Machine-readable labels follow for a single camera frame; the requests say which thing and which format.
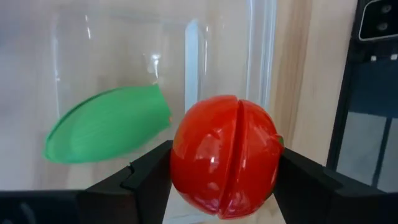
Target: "red tomato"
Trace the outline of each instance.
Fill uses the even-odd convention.
[[[203,100],[175,135],[171,178],[191,205],[220,218],[255,212],[271,194],[283,145],[270,116],[235,96]]]

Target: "black frame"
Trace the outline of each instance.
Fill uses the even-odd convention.
[[[333,127],[330,148],[328,153],[328,159],[326,167],[336,171],[338,160],[340,157],[341,143],[343,141],[347,115],[350,106],[350,96],[353,94],[353,67],[359,63],[371,61],[371,57],[374,55],[377,58],[390,57],[391,54],[396,54],[397,39],[386,39],[378,40],[373,42],[362,42],[359,39],[359,32],[361,30],[361,20],[363,12],[367,3],[372,0],[359,0],[356,9],[356,15],[354,18],[353,30],[351,32],[351,39],[349,42],[349,49],[346,58],[345,72],[343,75],[343,81],[341,84],[340,98],[338,101],[336,118]],[[389,135],[389,127],[391,126],[391,118],[387,118],[382,144],[377,159],[376,170],[373,176],[372,186],[376,187],[379,181],[379,175],[382,166],[382,158],[386,150],[387,137]]]

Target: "green plastic leaf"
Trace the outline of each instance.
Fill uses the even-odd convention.
[[[46,139],[44,157],[58,163],[96,162],[139,148],[170,126],[158,85],[118,88],[71,109]]]

